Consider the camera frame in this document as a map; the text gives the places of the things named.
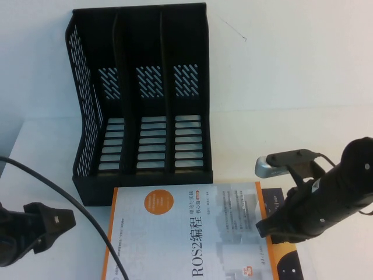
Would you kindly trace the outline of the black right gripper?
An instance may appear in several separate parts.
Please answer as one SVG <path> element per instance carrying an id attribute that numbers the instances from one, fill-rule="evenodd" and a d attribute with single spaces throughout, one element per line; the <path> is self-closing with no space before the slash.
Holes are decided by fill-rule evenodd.
<path id="1" fill-rule="evenodd" d="M 313 183 L 314 181 L 307 181 L 300 186 L 292 187 L 287 192 L 284 205 L 279 209 L 283 216 L 272 215 L 256 223 L 256 228 L 262 238 L 271 236 L 273 244 L 280 244 L 300 243 L 314 237 L 300 225 L 305 214 L 303 204 L 310 196 Z"/>

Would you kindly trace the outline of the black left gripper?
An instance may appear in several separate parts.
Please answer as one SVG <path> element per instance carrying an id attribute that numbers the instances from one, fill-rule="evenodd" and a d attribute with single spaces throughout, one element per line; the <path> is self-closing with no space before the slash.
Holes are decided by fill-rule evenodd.
<path id="1" fill-rule="evenodd" d="M 76 226 L 73 210 L 48 207 L 40 202 L 24 206 L 23 212 L 1 207 L 1 265 L 9 266 L 29 251 L 42 253 L 57 238 Z"/>

